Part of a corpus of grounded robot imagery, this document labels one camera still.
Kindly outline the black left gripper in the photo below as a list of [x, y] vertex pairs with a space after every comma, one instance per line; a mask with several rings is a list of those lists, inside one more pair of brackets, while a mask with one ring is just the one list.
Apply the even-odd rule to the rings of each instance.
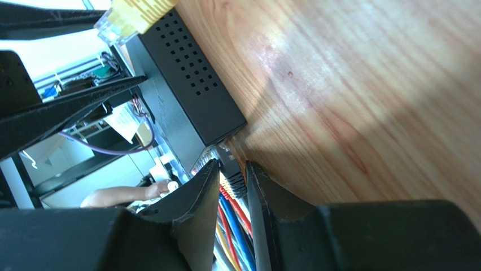
[[[37, 40], [90, 30], [104, 13], [1, 2], [1, 40]], [[122, 78], [42, 103], [18, 54], [2, 50], [1, 160], [60, 132], [78, 113], [146, 80], [146, 76]]]

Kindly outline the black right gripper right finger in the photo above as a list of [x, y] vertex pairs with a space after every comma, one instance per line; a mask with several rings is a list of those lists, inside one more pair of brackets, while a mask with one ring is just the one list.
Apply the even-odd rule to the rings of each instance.
[[479, 270], [480, 233], [446, 200], [314, 206], [246, 163], [258, 270]]

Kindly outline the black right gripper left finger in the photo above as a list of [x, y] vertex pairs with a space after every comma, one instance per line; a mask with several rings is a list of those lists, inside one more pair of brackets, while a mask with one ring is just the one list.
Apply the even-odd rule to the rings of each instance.
[[220, 169], [212, 159], [138, 214], [1, 210], [2, 270], [211, 270]]

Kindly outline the black network switch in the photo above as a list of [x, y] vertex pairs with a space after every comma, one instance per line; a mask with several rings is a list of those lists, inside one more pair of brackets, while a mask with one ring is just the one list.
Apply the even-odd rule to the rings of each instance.
[[190, 172], [204, 152], [247, 121], [176, 10], [126, 45], [161, 136]]

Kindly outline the person hand in background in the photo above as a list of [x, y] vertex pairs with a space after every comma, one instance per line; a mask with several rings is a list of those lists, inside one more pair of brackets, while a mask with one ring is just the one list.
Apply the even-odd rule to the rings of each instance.
[[146, 187], [116, 186], [98, 189], [90, 193], [81, 203], [81, 208], [106, 208], [135, 201], [159, 198], [167, 193], [169, 179], [154, 182]]

